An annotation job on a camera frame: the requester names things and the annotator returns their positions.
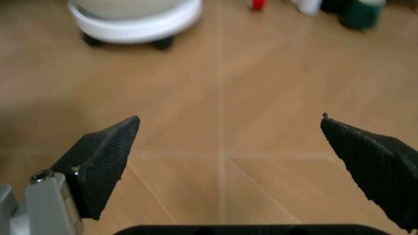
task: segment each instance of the textured rubber pad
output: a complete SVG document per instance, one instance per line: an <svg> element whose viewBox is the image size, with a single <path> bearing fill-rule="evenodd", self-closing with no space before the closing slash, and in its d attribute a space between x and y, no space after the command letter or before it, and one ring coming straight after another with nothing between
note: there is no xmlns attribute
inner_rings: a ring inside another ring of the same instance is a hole
<svg viewBox="0 0 418 235"><path fill-rule="evenodd" d="M418 228L418 152L400 140L332 120L321 128L365 193L399 227Z"/></svg>
<svg viewBox="0 0 418 235"><path fill-rule="evenodd" d="M139 118L84 135L52 167L65 174L82 218L98 220L125 167Z"/></svg>

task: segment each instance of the floor seam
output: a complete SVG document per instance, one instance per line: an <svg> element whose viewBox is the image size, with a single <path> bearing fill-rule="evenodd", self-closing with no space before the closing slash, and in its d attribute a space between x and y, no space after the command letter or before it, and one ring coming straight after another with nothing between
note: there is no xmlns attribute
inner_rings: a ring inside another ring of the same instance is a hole
<svg viewBox="0 0 418 235"><path fill-rule="evenodd" d="M260 190L263 194L265 194L268 198L270 198L276 205L278 205L284 212L286 212L290 217L292 217L293 220L297 223L301 223L300 220L298 220L285 206L283 206L280 202L278 202L272 195L270 195L266 190L264 190L251 176L249 176L242 168L240 168L236 163L234 163L232 160L227 158L227 161L229 161L232 165L234 165L242 174L244 174L245 177L247 177L251 183L253 183L258 190Z"/></svg>
<svg viewBox="0 0 418 235"><path fill-rule="evenodd" d="M226 223L226 172L225 172L225 129L224 129L224 68L222 35L222 1L217 1L216 52L218 85L218 186L219 186L219 222Z"/></svg>
<svg viewBox="0 0 418 235"><path fill-rule="evenodd" d="M155 200L157 200L157 202L159 203L159 205L162 207L162 209L165 211L165 213L171 218L171 220L173 220L173 222L175 224L178 224L177 221L174 219L174 217L171 215L171 213L167 210L167 208L162 204L162 202L158 199L158 197L152 191L152 189L150 188L150 186L145 182L145 180L143 179L143 177L139 174L139 172L137 172L137 170L135 169L135 167L131 166L130 164L128 164L128 167L133 171L133 173L135 174L135 176L137 176L139 178L139 180L141 180L141 182L149 190L149 192L152 194L152 196L155 198Z"/></svg>

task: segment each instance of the caster wheel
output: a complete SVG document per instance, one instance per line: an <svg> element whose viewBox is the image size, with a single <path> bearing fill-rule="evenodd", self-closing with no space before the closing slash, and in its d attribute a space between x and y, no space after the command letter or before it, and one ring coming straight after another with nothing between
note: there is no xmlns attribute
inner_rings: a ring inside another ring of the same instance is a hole
<svg viewBox="0 0 418 235"><path fill-rule="evenodd" d="M267 0L248 0L248 7L253 11L262 10Z"/></svg>
<svg viewBox="0 0 418 235"><path fill-rule="evenodd" d="M152 42L152 45L158 50L167 50L173 44L173 36L168 38L159 39Z"/></svg>
<svg viewBox="0 0 418 235"><path fill-rule="evenodd" d="M82 38L83 38L83 41L91 47L98 47L103 44L102 41L96 38L92 38L91 36L89 36L87 33L84 33L84 32L83 32Z"/></svg>

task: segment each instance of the screw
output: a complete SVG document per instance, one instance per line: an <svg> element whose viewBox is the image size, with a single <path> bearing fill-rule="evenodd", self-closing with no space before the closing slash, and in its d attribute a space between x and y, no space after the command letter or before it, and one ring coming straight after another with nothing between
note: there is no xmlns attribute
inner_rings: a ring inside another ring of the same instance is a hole
<svg viewBox="0 0 418 235"><path fill-rule="evenodd" d="M41 181L54 177L54 172L50 169L40 170L30 177L30 184L34 185Z"/></svg>

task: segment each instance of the white object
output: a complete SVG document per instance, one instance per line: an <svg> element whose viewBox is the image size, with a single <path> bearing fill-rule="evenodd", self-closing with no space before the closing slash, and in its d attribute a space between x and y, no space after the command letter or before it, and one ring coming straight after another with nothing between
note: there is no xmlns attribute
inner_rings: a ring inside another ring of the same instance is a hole
<svg viewBox="0 0 418 235"><path fill-rule="evenodd" d="M136 20L107 20L86 14L72 1L69 9L78 27L89 36L108 43L145 43L173 36L202 15L201 0L185 0L166 12Z"/></svg>
<svg viewBox="0 0 418 235"><path fill-rule="evenodd" d="M298 10L308 16L316 16L321 7L322 0L299 0Z"/></svg>

